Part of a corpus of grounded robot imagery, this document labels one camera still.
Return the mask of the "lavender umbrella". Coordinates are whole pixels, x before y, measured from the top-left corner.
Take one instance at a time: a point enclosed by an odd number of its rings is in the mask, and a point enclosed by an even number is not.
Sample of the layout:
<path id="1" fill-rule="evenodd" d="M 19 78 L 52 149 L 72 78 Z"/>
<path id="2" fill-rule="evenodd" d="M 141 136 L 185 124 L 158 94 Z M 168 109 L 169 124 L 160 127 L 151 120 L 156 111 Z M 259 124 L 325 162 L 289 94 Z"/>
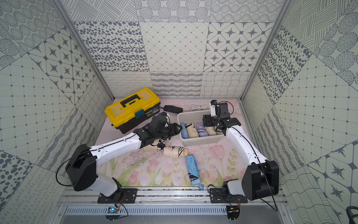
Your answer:
<path id="1" fill-rule="evenodd" d="M 197 129 L 199 137 L 208 137 L 209 136 L 203 123 L 196 124 L 196 129 Z"/>

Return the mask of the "white plastic storage box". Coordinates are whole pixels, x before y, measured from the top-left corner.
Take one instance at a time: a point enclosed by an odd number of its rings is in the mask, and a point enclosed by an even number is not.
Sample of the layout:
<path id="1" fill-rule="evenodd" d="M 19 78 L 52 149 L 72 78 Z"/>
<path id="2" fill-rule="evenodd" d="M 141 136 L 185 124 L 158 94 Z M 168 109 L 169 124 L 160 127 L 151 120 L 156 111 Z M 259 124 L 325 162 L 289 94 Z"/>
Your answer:
<path id="1" fill-rule="evenodd" d="M 214 127 L 208 127 L 204 122 L 207 115 L 211 119 L 210 110 L 184 112 L 177 115 L 177 121 L 182 126 L 180 140 L 184 146 L 214 144 L 224 137 L 221 132 L 216 131 Z"/>

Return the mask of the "light blue umbrella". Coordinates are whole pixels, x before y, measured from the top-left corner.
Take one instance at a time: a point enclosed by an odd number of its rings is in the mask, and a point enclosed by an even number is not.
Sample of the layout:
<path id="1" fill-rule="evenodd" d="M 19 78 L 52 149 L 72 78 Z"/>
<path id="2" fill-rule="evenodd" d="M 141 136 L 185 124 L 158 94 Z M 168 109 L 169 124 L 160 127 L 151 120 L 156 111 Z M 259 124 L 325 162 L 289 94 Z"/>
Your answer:
<path id="1" fill-rule="evenodd" d="M 186 129 L 186 125 L 185 123 L 181 123 L 181 127 L 182 127 L 182 131 L 181 131 L 181 136 L 183 139 L 188 139 L 189 135 L 188 135 L 188 131 Z"/>

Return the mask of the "beige umbrella black stripes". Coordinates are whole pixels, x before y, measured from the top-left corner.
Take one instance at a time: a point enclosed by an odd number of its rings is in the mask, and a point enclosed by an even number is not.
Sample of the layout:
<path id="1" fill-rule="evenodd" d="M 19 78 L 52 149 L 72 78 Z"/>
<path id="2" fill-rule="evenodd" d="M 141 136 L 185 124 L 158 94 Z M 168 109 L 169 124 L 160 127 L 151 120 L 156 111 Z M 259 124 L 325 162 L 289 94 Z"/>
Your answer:
<path id="1" fill-rule="evenodd" d="M 170 157 L 170 158 L 174 158 L 174 159 L 186 157 L 186 156 L 192 155 L 194 153 L 195 153 L 195 151 L 189 152 L 189 149 L 184 148 L 184 147 L 164 147 L 164 149 L 163 149 L 163 155 L 165 157 Z"/>

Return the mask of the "large beige umbrella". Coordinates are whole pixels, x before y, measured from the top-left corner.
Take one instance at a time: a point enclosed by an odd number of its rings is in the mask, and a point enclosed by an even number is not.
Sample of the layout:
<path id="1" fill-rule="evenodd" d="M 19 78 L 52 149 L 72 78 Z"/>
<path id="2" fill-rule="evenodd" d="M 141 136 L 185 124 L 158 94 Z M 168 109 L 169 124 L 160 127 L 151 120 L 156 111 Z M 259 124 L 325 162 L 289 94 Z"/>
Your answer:
<path id="1" fill-rule="evenodd" d="M 199 133 L 193 123 L 188 123 L 186 125 L 186 130 L 189 138 L 199 138 Z"/>

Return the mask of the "sky blue long umbrella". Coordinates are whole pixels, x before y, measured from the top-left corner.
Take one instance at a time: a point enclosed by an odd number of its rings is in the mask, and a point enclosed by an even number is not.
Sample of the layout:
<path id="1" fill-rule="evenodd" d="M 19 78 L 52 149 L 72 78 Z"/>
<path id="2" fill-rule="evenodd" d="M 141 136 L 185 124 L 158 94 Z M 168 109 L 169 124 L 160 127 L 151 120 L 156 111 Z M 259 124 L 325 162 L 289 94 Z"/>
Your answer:
<path id="1" fill-rule="evenodd" d="M 197 186 L 200 190 L 204 190 L 205 186 L 201 183 L 200 172 L 193 154 L 186 156 L 186 167 L 191 184 Z"/>

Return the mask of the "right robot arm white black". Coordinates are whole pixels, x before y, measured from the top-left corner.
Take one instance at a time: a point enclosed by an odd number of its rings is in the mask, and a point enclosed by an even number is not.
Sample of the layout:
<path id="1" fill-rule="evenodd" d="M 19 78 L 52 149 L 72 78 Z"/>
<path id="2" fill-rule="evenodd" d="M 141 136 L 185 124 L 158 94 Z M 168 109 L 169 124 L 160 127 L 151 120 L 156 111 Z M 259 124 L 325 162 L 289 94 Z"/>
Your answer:
<path id="1" fill-rule="evenodd" d="M 226 101 L 210 102 L 210 115 L 203 116 L 205 126 L 221 131 L 235 146 L 247 166 L 241 180 L 229 180 L 223 191 L 229 195 L 242 195 L 250 201 L 277 195 L 279 192 L 279 166 L 269 161 L 244 133 L 237 118 L 231 117 Z"/>

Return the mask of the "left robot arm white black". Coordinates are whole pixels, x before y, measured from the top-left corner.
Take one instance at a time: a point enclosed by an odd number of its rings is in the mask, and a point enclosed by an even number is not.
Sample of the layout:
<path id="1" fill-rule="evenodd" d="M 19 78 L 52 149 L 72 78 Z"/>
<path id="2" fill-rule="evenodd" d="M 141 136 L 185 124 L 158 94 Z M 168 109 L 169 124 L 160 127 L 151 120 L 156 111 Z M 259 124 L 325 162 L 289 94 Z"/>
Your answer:
<path id="1" fill-rule="evenodd" d="M 146 146 L 162 146 L 162 141 L 180 134 L 182 126 L 171 123 L 169 115 L 160 113 L 142 128 L 137 128 L 117 140 L 89 147 L 80 145 L 69 159 L 65 171 L 74 191 L 90 189 L 119 202 L 123 198 L 122 185 L 115 178 L 101 174 L 97 169 L 107 161 Z"/>

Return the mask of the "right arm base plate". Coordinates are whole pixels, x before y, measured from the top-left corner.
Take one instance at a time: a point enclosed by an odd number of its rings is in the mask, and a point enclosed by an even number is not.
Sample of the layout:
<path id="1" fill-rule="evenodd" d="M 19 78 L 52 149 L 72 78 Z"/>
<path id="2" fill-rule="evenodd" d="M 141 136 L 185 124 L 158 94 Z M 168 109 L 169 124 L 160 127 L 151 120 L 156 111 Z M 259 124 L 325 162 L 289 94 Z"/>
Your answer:
<path id="1" fill-rule="evenodd" d="M 211 203 L 230 203 L 232 205 L 240 203 L 247 203 L 248 199 L 243 195 L 231 195 L 224 192 L 222 188 L 208 188 Z"/>

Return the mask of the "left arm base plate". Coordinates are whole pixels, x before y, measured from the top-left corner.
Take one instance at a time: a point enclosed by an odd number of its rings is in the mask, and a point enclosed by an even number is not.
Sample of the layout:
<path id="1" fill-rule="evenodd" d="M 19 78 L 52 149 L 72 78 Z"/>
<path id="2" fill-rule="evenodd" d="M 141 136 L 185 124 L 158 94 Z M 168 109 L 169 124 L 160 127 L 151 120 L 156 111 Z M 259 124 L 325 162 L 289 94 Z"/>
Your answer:
<path id="1" fill-rule="evenodd" d="M 98 204 L 135 203 L 137 193 L 138 189 L 136 188 L 124 188 L 118 189 L 110 197 L 100 194 Z"/>

